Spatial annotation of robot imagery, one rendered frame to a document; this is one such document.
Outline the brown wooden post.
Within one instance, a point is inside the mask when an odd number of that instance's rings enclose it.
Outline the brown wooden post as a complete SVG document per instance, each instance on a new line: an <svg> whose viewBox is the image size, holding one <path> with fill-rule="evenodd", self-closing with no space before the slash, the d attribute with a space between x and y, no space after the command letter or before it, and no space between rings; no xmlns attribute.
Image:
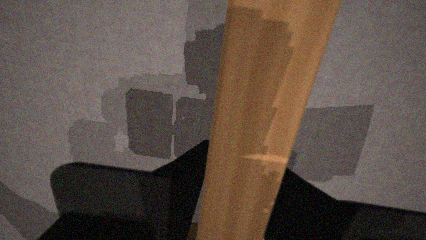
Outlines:
<svg viewBox="0 0 426 240"><path fill-rule="evenodd" d="M187 236L187 240L196 240L198 231L198 223L191 223L190 230Z"/></svg>

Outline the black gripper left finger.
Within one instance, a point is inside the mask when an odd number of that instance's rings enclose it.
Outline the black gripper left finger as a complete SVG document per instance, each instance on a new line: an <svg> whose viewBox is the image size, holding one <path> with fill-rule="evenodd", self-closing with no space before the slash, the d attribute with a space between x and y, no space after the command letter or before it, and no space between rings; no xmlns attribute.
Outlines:
<svg viewBox="0 0 426 240"><path fill-rule="evenodd" d="M154 240L187 240L205 178L209 140L145 171L87 162L50 175L59 218L66 212L148 222Z"/></svg>

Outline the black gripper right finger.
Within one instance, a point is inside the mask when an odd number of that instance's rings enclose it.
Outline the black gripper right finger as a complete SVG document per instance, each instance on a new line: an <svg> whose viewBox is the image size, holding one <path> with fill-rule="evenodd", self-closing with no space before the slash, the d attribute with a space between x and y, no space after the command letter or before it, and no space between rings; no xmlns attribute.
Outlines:
<svg viewBox="0 0 426 240"><path fill-rule="evenodd" d="M265 240L426 240L426 213L337 200L285 168Z"/></svg>

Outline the wooden board with black hook end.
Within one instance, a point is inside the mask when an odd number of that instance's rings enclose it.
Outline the wooden board with black hook end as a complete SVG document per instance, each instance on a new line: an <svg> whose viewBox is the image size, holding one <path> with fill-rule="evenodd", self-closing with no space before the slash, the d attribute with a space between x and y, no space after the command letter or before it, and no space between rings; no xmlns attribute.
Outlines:
<svg viewBox="0 0 426 240"><path fill-rule="evenodd" d="M262 240L342 0L228 0L196 240Z"/></svg>

